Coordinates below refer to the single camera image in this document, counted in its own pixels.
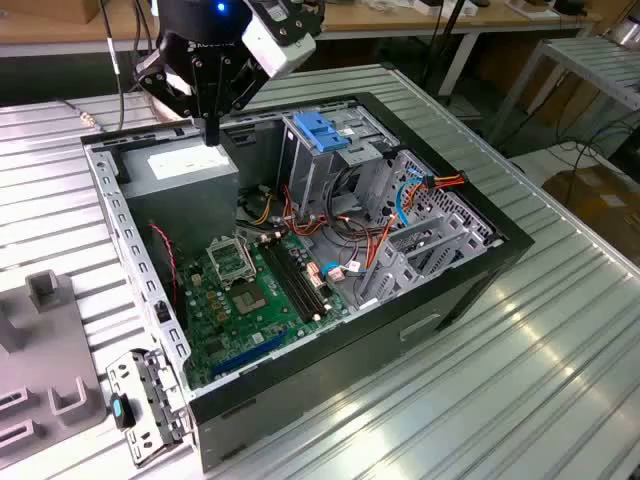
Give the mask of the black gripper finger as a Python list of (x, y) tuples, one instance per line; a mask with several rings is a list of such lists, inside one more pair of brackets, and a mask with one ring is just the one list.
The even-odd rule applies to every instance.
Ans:
[(165, 70), (159, 53), (151, 53), (136, 64), (136, 81), (157, 103), (181, 118), (190, 118), (209, 145), (209, 112), (202, 109), (193, 88)]
[(266, 83), (266, 72), (251, 56), (220, 60), (209, 117), (209, 144), (220, 144), (220, 120), (242, 110)]

